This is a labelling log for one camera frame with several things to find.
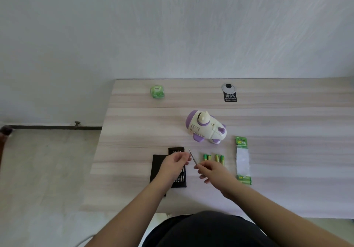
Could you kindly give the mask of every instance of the white and purple toy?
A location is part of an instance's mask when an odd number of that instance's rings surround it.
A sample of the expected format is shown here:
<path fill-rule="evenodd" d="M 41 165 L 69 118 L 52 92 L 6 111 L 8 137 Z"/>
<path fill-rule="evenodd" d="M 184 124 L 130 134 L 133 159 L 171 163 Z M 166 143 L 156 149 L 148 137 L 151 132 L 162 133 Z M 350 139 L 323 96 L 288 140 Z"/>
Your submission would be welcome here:
<path fill-rule="evenodd" d="M 213 144 L 219 144 L 227 134 L 226 126 L 209 115 L 208 111 L 193 110 L 185 120 L 185 126 L 197 142 L 209 139 Z"/>

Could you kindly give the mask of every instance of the metal tool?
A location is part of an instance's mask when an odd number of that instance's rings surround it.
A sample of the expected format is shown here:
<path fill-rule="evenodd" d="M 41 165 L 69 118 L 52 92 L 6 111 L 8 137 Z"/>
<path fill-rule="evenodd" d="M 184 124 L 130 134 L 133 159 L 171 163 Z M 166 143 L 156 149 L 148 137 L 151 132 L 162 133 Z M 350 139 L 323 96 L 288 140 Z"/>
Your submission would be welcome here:
<path fill-rule="evenodd" d="M 190 155 L 192 156 L 192 159 L 193 159 L 194 163 L 197 165 L 197 161 L 195 161 L 195 159 L 194 159 L 194 157 L 192 155 L 192 152 L 190 151 L 190 149 L 188 149 L 188 150 L 189 150 Z"/>

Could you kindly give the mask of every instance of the cable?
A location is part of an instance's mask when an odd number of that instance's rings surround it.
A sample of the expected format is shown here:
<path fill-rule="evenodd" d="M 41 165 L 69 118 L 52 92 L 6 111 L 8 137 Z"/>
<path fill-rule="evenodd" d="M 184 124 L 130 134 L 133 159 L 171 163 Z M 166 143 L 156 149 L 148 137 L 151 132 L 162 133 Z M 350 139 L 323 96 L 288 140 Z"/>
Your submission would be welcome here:
<path fill-rule="evenodd" d="M 83 241 L 81 241 L 79 244 L 75 245 L 74 247 L 79 247 L 81 244 L 83 244 L 85 241 L 87 241 L 90 238 L 93 238 L 96 235 L 91 235 L 90 237 L 87 237 L 86 239 L 84 239 Z"/>

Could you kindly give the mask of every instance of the person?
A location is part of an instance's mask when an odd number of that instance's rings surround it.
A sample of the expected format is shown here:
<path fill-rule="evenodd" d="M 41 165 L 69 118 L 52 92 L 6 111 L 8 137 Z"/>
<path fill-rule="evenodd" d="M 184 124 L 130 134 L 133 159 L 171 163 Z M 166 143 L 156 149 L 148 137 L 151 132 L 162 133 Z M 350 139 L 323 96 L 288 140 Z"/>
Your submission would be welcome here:
<path fill-rule="evenodd" d="M 191 161 L 187 152 L 167 156 L 155 179 L 122 209 L 86 247 L 138 246 L 156 209 Z M 267 199 L 246 186 L 216 161 L 195 169 L 206 184 L 237 204 L 253 221 L 214 211 L 169 218 L 154 228 L 143 247 L 151 246 L 352 246 L 337 236 Z"/>

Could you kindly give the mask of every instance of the tiled floor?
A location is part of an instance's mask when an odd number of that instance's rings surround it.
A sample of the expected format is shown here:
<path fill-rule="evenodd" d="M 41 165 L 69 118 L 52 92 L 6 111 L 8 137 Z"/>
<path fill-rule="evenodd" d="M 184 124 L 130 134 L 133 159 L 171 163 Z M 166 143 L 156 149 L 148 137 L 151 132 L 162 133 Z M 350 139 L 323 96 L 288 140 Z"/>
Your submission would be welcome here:
<path fill-rule="evenodd" d="M 0 242 L 8 246 L 74 246 L 116 213 L 80 212 L 100 131 L 16 130 L 0 171 Z M 145 233 L 166 219 L 156 214 Z M 311 219 L 354 243 L 354 222 Z"/>

